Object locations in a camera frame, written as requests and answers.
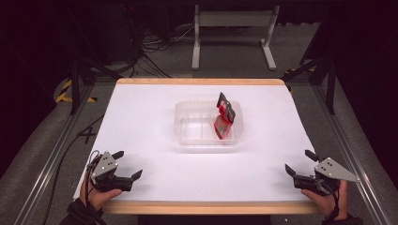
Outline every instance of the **gray floor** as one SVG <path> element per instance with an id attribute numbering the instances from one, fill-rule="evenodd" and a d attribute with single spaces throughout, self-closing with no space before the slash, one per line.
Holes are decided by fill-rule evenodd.
<path id="1" fill-rule="evenodd" d="M 269 71 L 265 57 L 259 46 L 258 39 L 261 30 L 250 28 L 243 34 L 236 34 L 225 29 L 211 29 L 202 37 L 202 51 L 200 69 L 191 70 L 191 53 L 193 42 L 186 39 L 177 43 L 163 52 L 153 52 L 147 55 L 166 73 L 173 77 L 193 78 L 280 78 L 285 70 L 297 68 L 299 60 L 306 50 L 314 32 L 316 24 L 303 24 L 300 26 L 277 26 L 270 44 L 276 65 L 276 71 Z M 143 61 L 138 64 L 150 70 Z M 141 68 L 135 67 L 137 73 L 134 76 L 151 77 Z M 369 204 L 366 199 L 370 192 L 363 192 L 363 188 L 355 184 L 349 186 L 350 213 L 361 217 L 364 224 L 398 224 L 398 191 L 379 164 L 375 154 L 368 143 L 360 124 L 353 114 L 349 102 L 340 85 L 336 87 L 335 112 L 330 117 L 324 110 L 323 101 L 319 100 L 319 89 L 306 82 L 307 75 L 303 74 L 288 84 L 292 86 L 293 99 L 296 102 L 298 113 L 317 154 L 332 157 L 343 165 L 349 165 L 349 159 L 343 153 L 347 148 L 355 156 L 363 169 L 366 179 L 369 181 L 371 194 L 377 199 L 376 204 Z M 0 224 L 13 224 L 14 221 L 24 224 L 39 224 L 42 222 L 54 182 L 53 176 L 44 179 L 42 193 L 37 196 L 29 196 L 34 188 L 40 173 L 46 167 L 46 162 L 56 146 L 68 144 L 82 129 L 95 121 L 106 111 L 107 103 L 112 94 L 115 81 L 106 77 L 100 77 L 96 86 L 89 89 L 89 96 L 98 98 L 97 102 L 85 103 L 76 116 L 70 117 L 71 104 L 59 102 L 57 107 L 40 124 L 37 130 L 14 159 L 6 174 L 0 180 Z M 330 118 L 338 122 L 342 129 L 347 146 L 343 146 L 341 138 L 336 135 Z M 65 134 L 66 125 L 74 121 L 65 142 L 60 143 L 58 138 Z M 98 132 L 100 122 L 93 126 L 93 132 Z M 72 201 L 77 181 L 84 169 L 84 164 L 95 138 L 90 138 L 85 143 L 85 137 L 80 137 L 71 146 L 63 160 L 54 200 L 47 224 L 57 224 L 66 215 L 66 208 Z M 28 204 L 31 210 L 20 215 L 27 200 L 36 200 L 34 204 Z M 381 213 L 372 209 L 381 205 Z M 387 220 L 377 218 L 383 215 Z M 135 215 L 104 215 L 108 224 L 136 224 Z M 272 224 L 320 224 L 322 216 L 294 216 L 278 215 L 271 217 Z"/>

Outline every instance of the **black sleeve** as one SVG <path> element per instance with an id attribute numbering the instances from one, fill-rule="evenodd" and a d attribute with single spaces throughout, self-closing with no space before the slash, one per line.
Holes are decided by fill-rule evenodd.
<path id="1" fill-rule="evenodd" d="M 96 225 L 96 217 L 100 218 L 102 216 L 102 211 L 94 212 L 77 199 L 72 202 L 67 209 L 68 215 L 62 219 L 59 225 Z"/>
<path id="2" fill-rule="evenodd" d="M 322 222 L 322 225 L 362 225 L 363 221 L 359 217 L 352 217 L 348 214 L 348 218 L 329 223 Z"/>

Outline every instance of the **table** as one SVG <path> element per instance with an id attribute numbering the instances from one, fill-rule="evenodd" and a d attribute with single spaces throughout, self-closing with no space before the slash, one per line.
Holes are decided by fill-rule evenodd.
<path id="1" fill-rule="evenodd" d="M 220 91 L 240 104 L 244 131 L 238 143 L 178 144 L 176 103 L 192 96 L 217 101 Z M 143 170 L 131 192 L 103 207 L 134 215 L 317 213 L 284 171 L 287 163 L 298 173 L 314 173 L 305 149 L 313 151 L 294 101 L 277 79 L 120 79 L 93 146 L 101 153 L 125 151 L 117 176 Z"/>

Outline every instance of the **metal stand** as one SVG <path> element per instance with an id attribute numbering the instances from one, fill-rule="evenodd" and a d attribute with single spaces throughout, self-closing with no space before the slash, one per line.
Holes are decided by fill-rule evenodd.
<path id="1" fill-rule="evenodd" d="M 279 6 L 269 11 L 200 11 L 195 6 L 195 42 L 193 45 L 192 69 L 199 69 L 200 58 L 200 26 L 265 26 L 266 37 L 260 39 L 261 47 L 267 59 L 270 70 L 275 70 L 276 65 L 269 49 L 272 32 L 279 13 Z"/>

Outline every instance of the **transparent plastic bin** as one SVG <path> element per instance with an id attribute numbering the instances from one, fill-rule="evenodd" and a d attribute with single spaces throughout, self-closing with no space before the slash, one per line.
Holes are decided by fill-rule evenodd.
<path id="1" fill-rule="evenodd" d="M 236 113 L 234 124 L 227 137 L 220 139 L 214 129 L 219 113 L 217 101 L 180 101 L 176 104 L 175 133 L 182 145 L 233 145 L 243 132 L 240 104 L 230 101 Z"/>

